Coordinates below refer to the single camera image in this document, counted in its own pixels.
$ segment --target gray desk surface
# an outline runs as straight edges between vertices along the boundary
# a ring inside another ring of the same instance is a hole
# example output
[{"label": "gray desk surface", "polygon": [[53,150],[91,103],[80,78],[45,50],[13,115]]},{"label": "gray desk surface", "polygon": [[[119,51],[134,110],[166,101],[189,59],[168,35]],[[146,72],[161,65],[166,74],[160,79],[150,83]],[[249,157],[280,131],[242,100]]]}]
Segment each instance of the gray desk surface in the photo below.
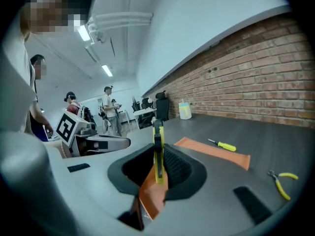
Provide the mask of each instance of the gray desk surface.
[{"label": "gray desk surface", "polygon": [[[165,142],[171,145],[183,137],[205,144],[210,144],[207,139],[212,138],[235,145],[238,153],[250,154],[252,158],[247,172],[221,158],[176,147],[205,165],[207,179],[189,199],[165,202],[162,212],[144,229],[149,235],[226,236],[254,230],[266,223],[271,226],[270,221],[278,216],[254,227],[232,190],[248,186],[274,214],[279,214],[299,197],[314,161],[315,131],[306,128],[203,115],[194,115],[189,120],[172,119],[166,121],[164,127]],[[131,146],[127,149],[64,160],[66,166],[90,164],[90,168],[70,175],[76,186],[113,218],[131,207],[133,197],[117,191],[108,179],[107,169],[114,161],[152,142],[152,127],[132,132],[128,137]],[[298,181],[281,179],[292,198],[290,202],[280,196],[273,180],[267,176],[269,169],[299,176]]]}]

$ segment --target wire cutter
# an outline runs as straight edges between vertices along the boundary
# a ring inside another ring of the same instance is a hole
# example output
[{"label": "wire cutter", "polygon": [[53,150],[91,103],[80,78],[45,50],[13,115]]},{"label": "wire cutter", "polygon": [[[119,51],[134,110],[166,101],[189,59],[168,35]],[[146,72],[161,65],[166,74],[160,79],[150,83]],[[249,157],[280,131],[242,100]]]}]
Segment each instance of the wire cutter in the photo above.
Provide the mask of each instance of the wire cutter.
[{"label": "wire cutter", "polygon": [[280,184],[280,182],[279,182],[279,179],[278,179],[278,177],[291,177],[291,178],[293,178],[293,179],[295,179],[295,180],[297,180],[297,179],[299,179],[299,177],[297,176],[297,175],[295,175],[295,174],[292,174],[292,173],[280,173],[280,174],[275,174],[274,173],[274,171],[268,171],[268,173],[267,173],[269,176],[271,176],[273,179],[274,179],[274,181],[276,182],[276,186],[277,186],[277,188],[278,188],[278,190],[279,190],[279,192],[280,192],[280,194],[286,199],[286,200],[290,200],[291,198],[285,193],[285,191],[283,190],[283,188],[282,188],[282,186],[281,186],[281,184]]}]

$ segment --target gray table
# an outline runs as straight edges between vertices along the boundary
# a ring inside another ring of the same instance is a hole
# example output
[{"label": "gray table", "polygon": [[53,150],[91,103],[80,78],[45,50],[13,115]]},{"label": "gray table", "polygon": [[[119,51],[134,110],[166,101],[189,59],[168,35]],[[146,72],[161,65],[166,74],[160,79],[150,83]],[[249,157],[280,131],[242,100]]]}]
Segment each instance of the gray table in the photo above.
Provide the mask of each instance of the gray table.
[{"label": "gray table", "polygon": [[[120,193],[109,181],[107,170],[116,160],[152,142],[152,128],[149,127],[130,133],[128,137],[131,139],[131,146],[120,151],[64,161],[56,151],[49,153],[58,187],[71,210],[78,214],[77,204],[83,200],[76,199],[83,195],[89,197],[89,205],[93,203],[94,206],[89,208],[89,212],[97,209],[95,216],[98,221],[103,220],[108,230],[116,235],[259,235],[262,230],[268,230],[277,224],[291,209],[314,161],[315,132],[306,128],[194,115],[189,120],[177,118],[166,121],[164,131],[165,141],[169,144],[188,137],[206,144],[209,144],[207,139],[212,138],[235,145],[238,153],[252,156],[250,170],[245,171],[221,158],[174,146],[205,166],[205,183],[189,199],[166,201],[162,212],[145,227],[144,232],[128,229],[113,218],[129,210],[134,197]],[[73,173],[64,168],[64,165],[80,163],[88,163],[91,167]],[[273,180],[266,174],[269,169],[279,173],[293,172],[300,177],[298,181],[281,179],[291,201],[287,202],[278,193]],[[233,193],[233,189],[238,186],[248,186],[274,215],[254,226]],[[79,190],[80,194],[74,198],[74,193]],[[80,212],[77,217],[81,221],[85,213],[82,209]]]}]

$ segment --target screwdriver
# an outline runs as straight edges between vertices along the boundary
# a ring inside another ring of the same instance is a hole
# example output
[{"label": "screwdriver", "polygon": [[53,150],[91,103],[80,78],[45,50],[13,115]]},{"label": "screwdriver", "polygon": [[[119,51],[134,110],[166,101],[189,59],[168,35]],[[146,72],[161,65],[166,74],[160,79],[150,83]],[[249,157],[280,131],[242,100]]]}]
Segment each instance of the screwdriver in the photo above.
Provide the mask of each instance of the screwdriver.
[{"label": "screwdriver", "polygon": [[227,149],[229,151],[232,151],[234,152],[236,150],[236,147],[235,146],[232,146],[230,144],[224,144],[224,143],[221,143],[221,142],[216,142],[216,141],[213,141],[213,140],[210,140],[208,139],[210,142],[213,142],[214,144],[218,145],[219,147],[222,147],[224,149]]}]

